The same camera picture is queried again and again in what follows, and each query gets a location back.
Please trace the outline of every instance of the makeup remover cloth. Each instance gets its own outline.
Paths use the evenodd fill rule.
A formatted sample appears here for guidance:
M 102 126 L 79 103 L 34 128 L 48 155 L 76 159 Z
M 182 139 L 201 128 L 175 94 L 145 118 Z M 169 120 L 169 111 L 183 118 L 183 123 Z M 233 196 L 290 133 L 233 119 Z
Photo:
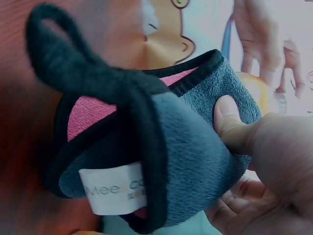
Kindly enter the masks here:
M 70 41 L 53 33 L 53 20 Z M 160 70 L 110 67 L 53 4 L 39 4 L 26 23 L 29 59 L 38 78 L 64 93 L 55 123 L 59 153 L 45 176 L 54 194 L 86 197 L 78 171 L 140 161 L 146 217 L 123 215 L 141 234 L 179 224 L 214 204 L 245 172 L 213 127 L 219 97 L 231 95 L 245 123 L 260 111 L 217 50 Z

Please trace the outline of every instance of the cartoon character poster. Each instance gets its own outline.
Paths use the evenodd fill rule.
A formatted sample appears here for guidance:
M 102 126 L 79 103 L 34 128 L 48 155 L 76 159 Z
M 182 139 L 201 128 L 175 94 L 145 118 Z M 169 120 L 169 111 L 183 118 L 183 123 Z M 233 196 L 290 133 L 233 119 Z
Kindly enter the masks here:
M 235 71 L 241 71 L 243 49 L 232 19 L 234 0 L 141 1 L 148 69 L 172 66 L 216 48 Z M 313 36 L 307 35 L 311 27 L 308 22 L 313 22 L 313 2 L 285 2 L 288 4 L 282 2 L 279 12 L 290 32 L 288 36 L 292 35 L 291 40 L 286 39 L 285 53 L 292 56 L 290 48 L 297 47 L 301 54 L 301 73 L 313 84 Z M 252 74 L 258 76 L 259 71 L 259 64 L 254 61 Z M 292 76 L 292 71 L 286 70 L 285 75 Z

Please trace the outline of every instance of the hand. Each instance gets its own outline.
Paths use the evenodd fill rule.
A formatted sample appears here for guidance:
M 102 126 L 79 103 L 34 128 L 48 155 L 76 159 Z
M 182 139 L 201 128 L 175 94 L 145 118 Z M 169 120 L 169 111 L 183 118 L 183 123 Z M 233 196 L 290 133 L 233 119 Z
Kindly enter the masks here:
M 215 106 L 225 145 L 252 157 L 260 181 L 242 178 L 205 213 L 224 235 L 313 234 L 313 119 L 269 114 L 245 125 L 230 96 Z
M 309 94 L 309 86 L 301 74 L 298 48 L 291 40 L 280 36 L 280 27 L 267 0 L 235 0 L 233 18 L 241 40 L 244 58 L 242 72 L 251 73 L 252 63 L 260 64 L 260 77 L 278 92 L 286 92 L 293 82 L 295 95 Z M 286 81 L 284 68 L 292 69 L 294 81 Z

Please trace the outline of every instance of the fingernail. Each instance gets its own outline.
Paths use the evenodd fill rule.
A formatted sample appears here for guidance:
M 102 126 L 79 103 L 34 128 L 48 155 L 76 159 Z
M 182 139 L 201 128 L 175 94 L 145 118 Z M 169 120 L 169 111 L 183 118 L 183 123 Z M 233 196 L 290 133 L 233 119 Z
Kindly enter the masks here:
M 229 115 L 237 115 L 238 114 L 238 107 L 234 99 L 229 96 L 225 95 L 221 98 L 219 104 L 220 112 L 223 116 Z

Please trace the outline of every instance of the wooden table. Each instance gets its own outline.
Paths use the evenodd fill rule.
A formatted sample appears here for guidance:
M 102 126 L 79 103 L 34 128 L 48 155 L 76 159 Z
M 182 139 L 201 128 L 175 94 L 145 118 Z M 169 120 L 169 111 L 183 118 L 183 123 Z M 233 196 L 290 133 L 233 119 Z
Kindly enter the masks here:
M 61 97 L 39 82 L 24 49 L 23 28 L 39 0 L 0 0 L 0 234 L 68 235 L 95 231 L 100 218 L 87 200 L 47 192 L 40 173 L 53 157 L 49 142 Z M 110 64 L 145 68 L 139 0 L 54 0 L 77 19 Z

